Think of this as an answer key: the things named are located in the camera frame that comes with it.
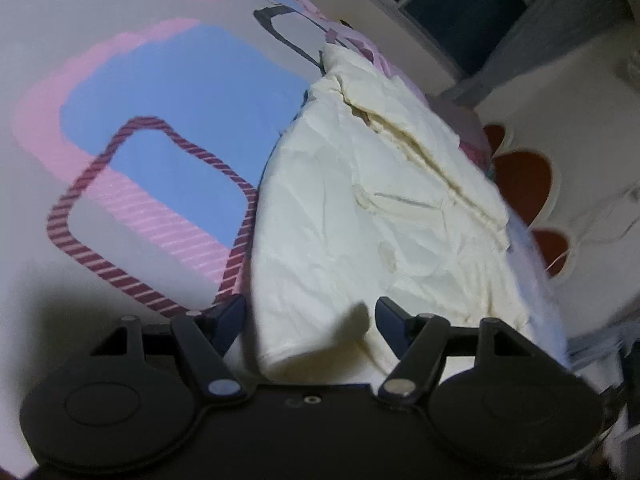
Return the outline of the red white headboard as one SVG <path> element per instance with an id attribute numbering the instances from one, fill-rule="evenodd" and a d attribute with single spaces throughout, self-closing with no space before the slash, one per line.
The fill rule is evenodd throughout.
<path id="1" fill-rule="evenodd" d="M 560 170 L 541 151 L 512 148 L 513 134 L 506 125 L 493 122 L 484 126 L 483 131 L 490 146 L 494 180 L 502 197 L 533 237 L 548 277 L 560 278 L 570 270 L 573 248 L 570 233 L 549 222 L 560 195 Z"/>

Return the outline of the cream white garment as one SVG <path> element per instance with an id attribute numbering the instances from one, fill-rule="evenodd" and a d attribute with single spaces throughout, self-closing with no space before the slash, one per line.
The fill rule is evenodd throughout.
<path id="1" fill-rule="evenodd" d="M 378 385 L 376 300 L 455 326 L 500 318 L 559 362 L 566 338 L 524 221 L 399 78 L 328 44 L 262 176 L 250 302 L 262 376 Z"/>

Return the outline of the patterned bed sheet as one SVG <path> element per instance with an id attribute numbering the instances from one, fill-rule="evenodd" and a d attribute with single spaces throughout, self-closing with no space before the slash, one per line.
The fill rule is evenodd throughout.
<path id="1" fill-rule="evenodd" d="M 119 314 L 246 292 L 258 189 L 334 21 L 300 0 L 1 0 L 1 469 L 27 390 Z"/>

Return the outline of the right grey curtain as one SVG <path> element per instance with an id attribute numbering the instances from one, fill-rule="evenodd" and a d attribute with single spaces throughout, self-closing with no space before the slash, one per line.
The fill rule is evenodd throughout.
<path id="1" fill-rule="evenodd" d="M 626 0 L 536 0 L 473 76 L 442 92 L 473 107 L 512 79 L 569 54 L 622 20 Z"/>

